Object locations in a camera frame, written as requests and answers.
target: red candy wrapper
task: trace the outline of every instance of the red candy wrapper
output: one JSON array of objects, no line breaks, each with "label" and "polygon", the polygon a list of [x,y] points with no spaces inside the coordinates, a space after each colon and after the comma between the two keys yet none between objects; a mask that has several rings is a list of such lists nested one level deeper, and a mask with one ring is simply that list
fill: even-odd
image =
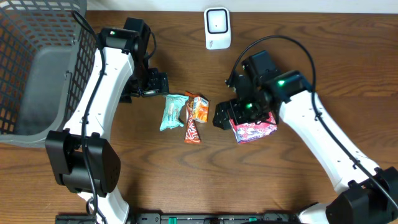
[{"label": "red candy wrapper", "polygon": [[199,95],[194,95],[189,92],[185,92],[185,96],[189,96],[187,100],[187,132],[185,133],[184,142],[190,144],[200,144],[199,133],[195,121],[193,120],[193,99]]},{"label": "red candy wrapper", "polygon": [[[269,112],[269,119],[267,121],[275,123],[275,119],[271,112]],[[235,125],[232,119],[229,122],[232,125],[232,130],[234,131],[238,144],[245,144],[264,136],[268,136],[277,129],[276,125],[268,123],[246,123]]]}]

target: green component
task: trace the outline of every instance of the green component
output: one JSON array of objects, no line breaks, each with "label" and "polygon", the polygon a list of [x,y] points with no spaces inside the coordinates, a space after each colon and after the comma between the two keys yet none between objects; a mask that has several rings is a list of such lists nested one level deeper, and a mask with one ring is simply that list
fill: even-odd
[{"label": "green component", "polygon": [[279,86],[282,86],[282,85],[284,85],[284,84],[285,84],[285,80],[279,80],[279,81],[278,81],[278,85],[279,85]]},{"label": "green component", "polygon": [[169,218],[169,224],[177,224],[177,218]]}]

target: orange snack package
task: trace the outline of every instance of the orange snack package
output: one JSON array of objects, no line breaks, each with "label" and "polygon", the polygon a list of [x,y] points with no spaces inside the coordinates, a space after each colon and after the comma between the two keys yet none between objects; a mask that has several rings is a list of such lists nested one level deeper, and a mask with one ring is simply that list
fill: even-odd
[{"label": "orange snack package", "polygon": [[209,102],[200,96],[193,99],[193,119],[195,121],[206,123],[209,112]]},{"label": "orange snack package", "polygon": [[185,143],[200,144],[201,140],[193,120],[193,99],[199,95],[194,95],[189,92],[185,92],[185,96],[189,96],[187,100],[187,132],[185,133]]}]

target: laundry basket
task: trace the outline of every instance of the laundry basket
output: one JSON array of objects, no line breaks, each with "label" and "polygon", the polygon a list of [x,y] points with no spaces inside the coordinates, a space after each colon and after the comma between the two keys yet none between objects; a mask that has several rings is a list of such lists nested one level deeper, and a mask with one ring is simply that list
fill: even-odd
[{"label": "laundry basket", "polygon": [[0,0],[0,142],[44,147],[79,104],[95,42],[73,20],[80,0]]}]

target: pink snack package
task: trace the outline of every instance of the pink snack package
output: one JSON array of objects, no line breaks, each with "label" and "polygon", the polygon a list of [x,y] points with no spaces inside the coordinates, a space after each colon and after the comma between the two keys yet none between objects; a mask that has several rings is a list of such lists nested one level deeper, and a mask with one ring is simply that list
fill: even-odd
[{"label": "pink snack package", "polygon": [[[269,112],[269,119],[267,121],[275,123],[274,116],[271,112]],[[232,119],[229,122],[232,125],[232,130],[234,131],[234,135],[238,144],[245,144],[260,139],[264,136],[268,136],[277,129],[276,125],[268,123],[246,123],[235,125]]]}]

